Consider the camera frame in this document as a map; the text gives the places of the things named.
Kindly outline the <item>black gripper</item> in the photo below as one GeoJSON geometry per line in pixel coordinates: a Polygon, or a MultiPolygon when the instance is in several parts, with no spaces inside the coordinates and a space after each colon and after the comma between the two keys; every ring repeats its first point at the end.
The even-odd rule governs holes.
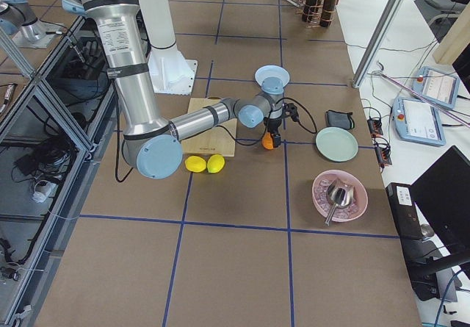
{"type": "Polygon", "coordinates": [[[281,135],[279,133],[279,126],[281,125],[280,119],[266,119],[266,133],[270,133],[274,142],[275,148],[281,144],[281,135]]]}

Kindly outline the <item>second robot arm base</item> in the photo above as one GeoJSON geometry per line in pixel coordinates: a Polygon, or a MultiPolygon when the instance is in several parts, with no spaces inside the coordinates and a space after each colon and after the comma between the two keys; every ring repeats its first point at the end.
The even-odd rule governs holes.
{"type": "Polygon", "coordinates": [[[27,0],[1,0],[1,28],[21,48],[47,48],[55,36],[55,30],[37,17],[27,0]]]}

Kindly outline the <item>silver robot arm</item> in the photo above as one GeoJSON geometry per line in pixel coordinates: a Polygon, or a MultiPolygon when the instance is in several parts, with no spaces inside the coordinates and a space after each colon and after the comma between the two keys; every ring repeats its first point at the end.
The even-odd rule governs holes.
{"type": "Polygon", "coordinates": [[[170,176],[181,164],[182,140],[233,118],[248,128],[264,124],[269,133],[277,132],[289,81],[282,68],[259,76],[261,92],[249,101],[224,98],[170,120],[161,115],[156,91],[170,90],[194,74],[177,48],[168,0],[62,0],[62,6],[97,25],[107,74],[117,85],[126,118],[118,151],[142,175],[170,176]]]}

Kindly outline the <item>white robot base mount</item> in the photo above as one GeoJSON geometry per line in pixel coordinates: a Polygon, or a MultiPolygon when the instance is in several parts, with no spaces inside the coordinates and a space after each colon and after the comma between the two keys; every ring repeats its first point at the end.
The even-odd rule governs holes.
{"type": "Polygon", "coordinates": [[[160,94],[185,95],[192,92],[197,60],[187,60],[176,46],[152,48],[148,60],[153,91],[160,94]]]}

